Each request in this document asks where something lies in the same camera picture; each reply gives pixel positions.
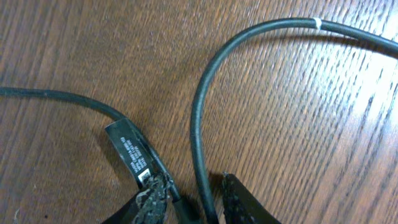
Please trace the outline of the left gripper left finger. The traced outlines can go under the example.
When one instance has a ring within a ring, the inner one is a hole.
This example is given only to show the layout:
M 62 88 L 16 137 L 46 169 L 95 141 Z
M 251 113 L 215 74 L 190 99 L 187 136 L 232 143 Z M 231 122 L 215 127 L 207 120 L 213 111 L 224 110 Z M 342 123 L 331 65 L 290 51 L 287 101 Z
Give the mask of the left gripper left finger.
M 167 209 L 170 181 L 168 175 L 156 174 L 122 208 L 102 224 L 163 223 Z

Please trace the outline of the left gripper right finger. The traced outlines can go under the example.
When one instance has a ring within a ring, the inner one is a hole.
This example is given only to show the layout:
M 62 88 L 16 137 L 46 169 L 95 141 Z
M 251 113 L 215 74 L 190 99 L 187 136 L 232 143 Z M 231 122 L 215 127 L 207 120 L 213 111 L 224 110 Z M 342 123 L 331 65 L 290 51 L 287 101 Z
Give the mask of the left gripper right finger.
M 235 175 L 224 173 L 221 188 L 226 223 L 280 224 Z

